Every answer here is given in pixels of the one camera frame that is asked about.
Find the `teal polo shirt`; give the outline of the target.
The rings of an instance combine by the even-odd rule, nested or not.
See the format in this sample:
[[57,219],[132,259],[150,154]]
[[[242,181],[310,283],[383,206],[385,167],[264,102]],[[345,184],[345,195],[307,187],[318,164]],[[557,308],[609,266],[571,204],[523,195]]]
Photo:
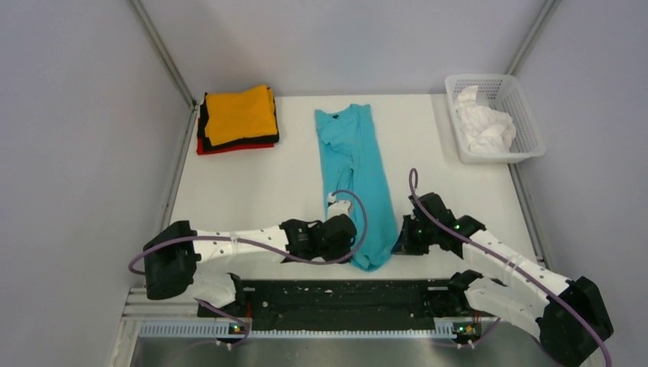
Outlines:
[[362,211],[352,214],[364,243],[352,264],[376,271],[391,257],[399,229],[381,159],[370,105],[351,104],[338,112],[314,112],[324,195],[349,190],[362,201]]

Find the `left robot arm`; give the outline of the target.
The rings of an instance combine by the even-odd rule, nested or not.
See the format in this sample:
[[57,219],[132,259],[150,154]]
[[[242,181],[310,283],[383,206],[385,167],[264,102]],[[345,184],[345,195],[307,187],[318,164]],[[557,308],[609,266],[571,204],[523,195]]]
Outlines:
[[143,249],[146,297],[167,300],[185,294],[235,316],[245,306],[239,268],[297,262],[346,262],[358,232],[346,214],[326,221],[288,219],[279,225],[242,232],[205,232],[180,220]]

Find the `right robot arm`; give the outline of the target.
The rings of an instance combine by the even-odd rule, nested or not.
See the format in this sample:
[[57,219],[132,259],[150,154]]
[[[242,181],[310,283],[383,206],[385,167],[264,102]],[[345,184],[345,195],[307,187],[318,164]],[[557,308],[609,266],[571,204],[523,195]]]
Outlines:
[[413,212],[403,218],[395,249],[426,255],[433,245],[466,263],[449,279],[448,297],[435,307],[468,315],[493,315],[533,337],[563,366],[580,366],[614,334],[598,286],[538,265],[505,245],[486,225],[455,217],[436,193],[411,195]]

